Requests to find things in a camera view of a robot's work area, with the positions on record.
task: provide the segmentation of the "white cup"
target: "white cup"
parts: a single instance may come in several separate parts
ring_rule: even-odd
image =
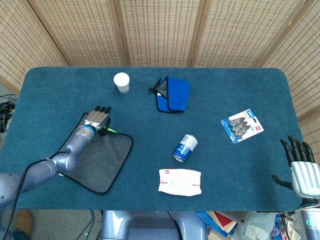
[[[120,93],[126,94],[129,92],[130,77],[125,72],[119,72],[114,75],[113,82],[119,89]]]

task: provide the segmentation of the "soda can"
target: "soda can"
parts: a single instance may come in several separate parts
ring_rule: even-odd
[[[178,144],[178,146],[175,148],[173,152],[173,158],[181,163],[184,163],[185,161],[187,161],[197,144],[198,141],[194,136],[190,134],[184,135],[181,142]]]

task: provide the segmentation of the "cable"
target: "cable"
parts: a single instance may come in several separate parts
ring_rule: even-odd
[[[12,211],[11,211],[11,216],[10,216],[10,220],[9,220],[9,224],[8,226],[6,227],[5,229],[5,232],[4,232],[4,235],[2,237],[3,240],[6,239],[7,235],[8,235],[8,231],[9,231],[9,227],[11,225],[11,222],[12,222],[12,219],[14,217],[14,214],[15,214],[15,211],[16,211],[16,207],[17,207],[17,203],[18,203],[18,198],[20,196],[20,193],[21,193],[21,190],[22,190],[22,187],[24,185],[24,182],[25,182],[25,178],[26,178],[26,175],[27,175],[27,172],[28,170],[33,166],[33,165],[36,165],[38,163],[41,163],[41,162],[44,162],[44,161],[48,161],[48,159],[51,159],[53,158],[55,155],[59,154],[59,153],[65,153],[65,152],[56,152],[55,154],[53,154],[52,156],[48,157],[48,158],[45,158],[45,159],[42,159],[42,160],[39,160],[39,161],[35,161],[35,162],[32,162],[30,163],[26,169],[24,170],[23,174],[22,174],[22,177],[21,177],[21,181],[19,183],[19,186],[18,186],[18,190],[16,192],[16,195],[14,197],[14,201],[13,201],[13,206],[12,206]]]
[[[290,240],[290,236],[289,236],[289,233],[288,233],[288,226],[287,226],[287,223],[286,223],[285,216],[283,214],[281,214],[280,217],[281,217],[282,224],[284,226],[286,237],[288,238],[288,240]]]
[[[5,115],[3,114],[3,129],[6,131],[6,132],[8,132],[8,130],[6,129],[6,127],[5,127]]]
[[[171,216],[169,211],[166,211],[166,212],[169,214],[169,216],[170,216],[170,218],[171,218],[171,220],[172,220],[172,222],[173,222],[173,224],[174,224],[174,226],[176,228],[176,231],[177,231],[178,236],[179,236],[179,240],[183,240],[184,238],[182,237],[182,232],[181,232],[181,229],[180,229],[180,226],[179,226],[178,222],[173,219],[173,217]]]
[[[4,95],[0,95],[0,98],[4,98],[4,99],[18,99],[17,97],[12,98],[12,96],[15,96],[15,94],[13,93],[8,93],[8,94],[4,94]]]
[[[100,234],[101,234],[101,230],[99,231],[99,234],[98,234],[98,236],[96,236],[95,240],[99,240]]]
[[[85,232],[85,230],[89,227],[89,225],[93,222],[94,220],[94,213],[92,212],[92,210],[90,210],[91,213],[91,219],[88,222],[88,224],[84,227],[84,229],[82,230],[82,232],[80,232],[80,234],[78,235],[78,237],[75,240],[79,240],[79,238],[82,236],[82,234]]]
[[[92,230],[92,228],[93,228],[93,226],[94,226],[94,224],[95,224],[95,220],[96,220],[95,212],[94,212],[93,210],[90,210],[90,211],[91,211],[92,214],[93,214],[93,221],[92,221],[91,227],[90,227],[90,229],[89,229],[89,231],[88,231],[88,234],[87,234],[85,240],[88,240],[89,235],[90,235],[90,233],[91,233],[91,230]]]

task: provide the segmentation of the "white cloth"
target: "white cloth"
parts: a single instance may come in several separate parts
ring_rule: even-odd
[[[201,172],[188,169],[160,169],[159,192],[172,195],[194,196],[201,194]]]

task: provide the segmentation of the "wicker panel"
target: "wicker panel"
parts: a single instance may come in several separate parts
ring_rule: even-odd
[[[1,0],[0,77],[18,92],[29,69],[64,65],[22,1]]]
[[[29,0],[72,66],[123,66],[108,0]]]
[[[320,1],[316,0],[265,64],[286,74],[298,116],[320,106]]]
[[[196,67],[252,67],[298,0],[212,0]]]
[[[199,0],[121,0],[125,36],[135,67],[185,67]]]
[[[313,151],[315,161],[320,164],[320,117],[301,127],[303,139]]]

